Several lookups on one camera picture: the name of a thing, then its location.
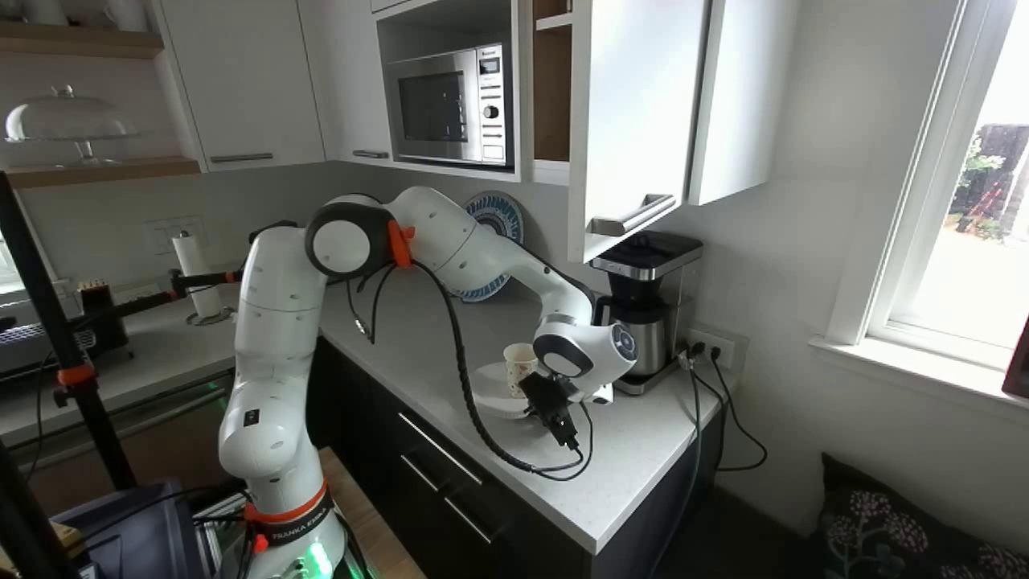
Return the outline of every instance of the floor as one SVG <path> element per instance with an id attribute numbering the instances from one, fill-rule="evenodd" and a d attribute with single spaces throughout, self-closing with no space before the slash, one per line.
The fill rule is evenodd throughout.
<path id="1" fill-rule="evenodd" d="M 679 529 L 660 579 L 787 579 L 802 536 L 762 513 L 712 489 L 701 513 Z"/>

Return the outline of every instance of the microwave door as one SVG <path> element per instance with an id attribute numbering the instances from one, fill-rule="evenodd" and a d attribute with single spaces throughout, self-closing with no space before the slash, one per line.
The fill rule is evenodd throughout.
<path id="1" fill-rule="evenodd" d="M 475 55 L 453 52 L 403 61 L 388 72 L 388 130 L 395 159 L 475 166 Z"/>

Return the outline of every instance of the microwave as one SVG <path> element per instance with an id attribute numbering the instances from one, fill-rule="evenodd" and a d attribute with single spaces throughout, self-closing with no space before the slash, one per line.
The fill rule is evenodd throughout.
<path id="1" fill-rule="evenodd" d="M 403 162 L 510 167 L 506 46 L 388 61 L 386 108 Z"/>

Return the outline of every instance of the orange part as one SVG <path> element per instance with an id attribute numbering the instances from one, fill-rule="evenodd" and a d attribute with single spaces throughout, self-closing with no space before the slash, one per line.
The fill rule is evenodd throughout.
<path id="1" fill-rule="evenodd" d="M 253 504 L 245 509 L 245 520 L 259 520 L 259 525 L 285 525 L 285 520 L 297 520 L 301 516 L 308 516 L 328 493 L 328 482 L 321 480 L 321 489 L 307 499 L 299 509 L 291 509 L 291 513 L 278 513 L 278 516 L 266 516 L 266 513 L 259 513 Z"/>
<path id="2" fill-rule="evenodd" d="M 266 535 L 253 535 L 253 546 L 251 546 L 251 554 L 253 554 L 253 557 L 262 557 L 265 550 L 270 550 Z"/>
<path id="3" fill-rule="evenodd" d="M 90 382 L 96 378 L 96 366 L 61 366 L 59 370 L 59 385 L 61 391 L 75 391 L 75 385 L 85 385 L 85 382 Z"/>
<path id="4" fill-rule="evenodd" d="M 395 267 L 413 267 L 413 246 L 414 230 L 403 230 L 400 222 L 388 222 L 388 254 Z"/>

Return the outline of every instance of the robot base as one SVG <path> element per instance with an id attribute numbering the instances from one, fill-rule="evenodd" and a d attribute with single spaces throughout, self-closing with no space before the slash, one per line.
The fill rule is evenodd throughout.
<path id="1" fill-rule="evenodd" d="M 308 535 L 266 546 L 247 567 L 251 579 L 301 576 L 301 579 L 357 579 L 368 576 L 363 564 L 346 550 L 346 525 L 328 513 Z"/>

